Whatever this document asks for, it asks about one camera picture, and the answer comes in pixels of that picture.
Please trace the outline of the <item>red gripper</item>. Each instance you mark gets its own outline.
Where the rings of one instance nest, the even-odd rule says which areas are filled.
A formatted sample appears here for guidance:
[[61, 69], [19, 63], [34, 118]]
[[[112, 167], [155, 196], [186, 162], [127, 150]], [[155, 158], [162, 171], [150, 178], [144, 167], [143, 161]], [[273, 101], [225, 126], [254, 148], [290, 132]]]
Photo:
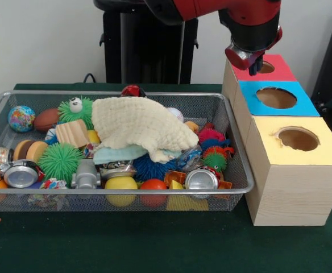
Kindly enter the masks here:
[[277, 34], [274, 41], [265, 49], [259, 51], [245, 51], [239, 48], [231, 39], [230, 45], [225, 49], [226, 57], [229, 62], [240, 70], [247, 70], [250, 76], [255, 76], [263, 66], [263, 55], [270, 50], [283, 35], [281, 27], [277, 28]]

